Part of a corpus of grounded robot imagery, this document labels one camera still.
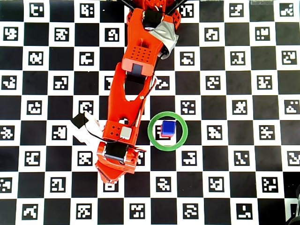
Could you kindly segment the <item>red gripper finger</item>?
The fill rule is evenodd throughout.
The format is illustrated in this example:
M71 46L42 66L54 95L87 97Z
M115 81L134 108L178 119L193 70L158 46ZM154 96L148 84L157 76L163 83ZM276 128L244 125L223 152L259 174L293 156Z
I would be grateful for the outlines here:
M100 175L103 183L113 184L117 182L122 175L124 175L124 172L119 170L108 170L108 171L100 170Z

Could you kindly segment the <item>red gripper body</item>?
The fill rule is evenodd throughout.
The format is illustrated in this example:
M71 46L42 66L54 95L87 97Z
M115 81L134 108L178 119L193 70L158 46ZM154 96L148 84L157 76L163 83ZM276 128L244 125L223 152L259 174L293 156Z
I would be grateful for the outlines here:
M105 175L117 175L121 173L135 173L135 167L126 165L105 165L99 161L95 163L95 166L100 169Z

